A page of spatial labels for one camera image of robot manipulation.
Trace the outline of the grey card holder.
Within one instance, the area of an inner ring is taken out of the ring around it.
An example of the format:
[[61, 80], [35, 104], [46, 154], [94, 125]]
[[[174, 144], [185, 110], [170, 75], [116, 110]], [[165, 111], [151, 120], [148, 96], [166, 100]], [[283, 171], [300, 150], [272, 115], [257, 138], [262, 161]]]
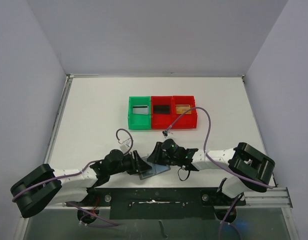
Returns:
[[145, 180], [171, 170], [169, 165], [159, 165], [148, 162], [147, 157], [142, 157], [141, 159], [145, 161], [145, 163], [147, 163], [151, 168], [138, 174], [140, 180]]

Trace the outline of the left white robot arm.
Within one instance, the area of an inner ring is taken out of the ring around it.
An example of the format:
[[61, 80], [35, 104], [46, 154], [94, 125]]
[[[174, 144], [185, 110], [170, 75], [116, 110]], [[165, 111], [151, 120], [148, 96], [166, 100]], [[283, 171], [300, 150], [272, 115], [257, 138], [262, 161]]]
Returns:
[[111, 150], [104, 159], [88, 162], [81, 170], [54, 169], [44, 163], [11, 187], [12, 202], [23, 218], [33, 217], [54, 204], [82, 202], [89, 206], [96, 199], [93, 189], [107, 183], [112, 175], [143, 174], [151, 168], [136, 150], [123, 154], [118, 149]]

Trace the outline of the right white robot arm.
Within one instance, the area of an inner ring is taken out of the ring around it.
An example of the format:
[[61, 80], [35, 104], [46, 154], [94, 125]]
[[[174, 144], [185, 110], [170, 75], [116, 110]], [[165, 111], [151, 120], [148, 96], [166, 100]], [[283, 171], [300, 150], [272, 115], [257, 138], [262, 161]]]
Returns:
[[248, 190], [265, 193], [273, 187], [270, 180], [275, 162], [251, 145], [240, 142], [236, 147], [206, 151], [184, 148], [173, 139], [157, 142], [147, 161], [157, 165], [178, 166], [188, 172], [222, 169], [231, 174], [220, 184], [217, 200], [224, 205]]

